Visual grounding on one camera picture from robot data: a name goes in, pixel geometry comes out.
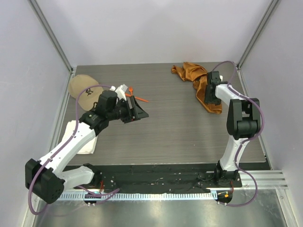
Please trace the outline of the orange cloth napkin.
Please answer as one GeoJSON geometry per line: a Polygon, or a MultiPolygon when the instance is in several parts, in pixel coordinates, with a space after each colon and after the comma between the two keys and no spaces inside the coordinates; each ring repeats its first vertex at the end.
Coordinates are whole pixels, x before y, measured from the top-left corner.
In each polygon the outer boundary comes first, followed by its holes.
{"type": "Polygon", "coordinates": [[[191,62],[184,62],[182,67],[173,65],[171,73],[178,75],[183,81],[193,82],[196,98],[206,111],[212,114],[222,113],[222,104],[215,105],[205,102],[208,71],[204,67],[191,62]]]}

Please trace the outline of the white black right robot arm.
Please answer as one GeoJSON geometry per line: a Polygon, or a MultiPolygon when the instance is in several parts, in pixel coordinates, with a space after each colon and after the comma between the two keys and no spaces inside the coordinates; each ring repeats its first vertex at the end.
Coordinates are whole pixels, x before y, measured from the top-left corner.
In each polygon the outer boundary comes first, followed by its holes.
{"type": "Polygon", "coordinates": [[[228,105],[226,129],[229,140],[213,176],[215,184],[224,187],[237,179],[241,156],[249,141],[261,129],[259,100],[243,96],[227,81],[222,81],[218,71],[211,71],[207,73],[205,102],[212,105],[221,103],[228,105]]]}

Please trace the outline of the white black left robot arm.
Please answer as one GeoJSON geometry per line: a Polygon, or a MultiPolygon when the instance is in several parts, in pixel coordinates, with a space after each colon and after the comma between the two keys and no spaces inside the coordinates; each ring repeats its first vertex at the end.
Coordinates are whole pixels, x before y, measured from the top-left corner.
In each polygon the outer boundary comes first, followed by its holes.
{"type": "Polygon", "coordinates": [[[106,90],[99,96],[93,108],[76,122],[71,136],[59,143],[39,160],[30,159],[25,165],[25,181],[28,201],[32,194],[48,204],[54,203],[68,189],[87,185],[95,189],[100,185],[101,172],[91,164],[65,171],[71,159],[88,142],[95,139],[110,121],[130,123],[149,115],[137,103],[134,96],[123,99],[115,91],[106,90]]]}

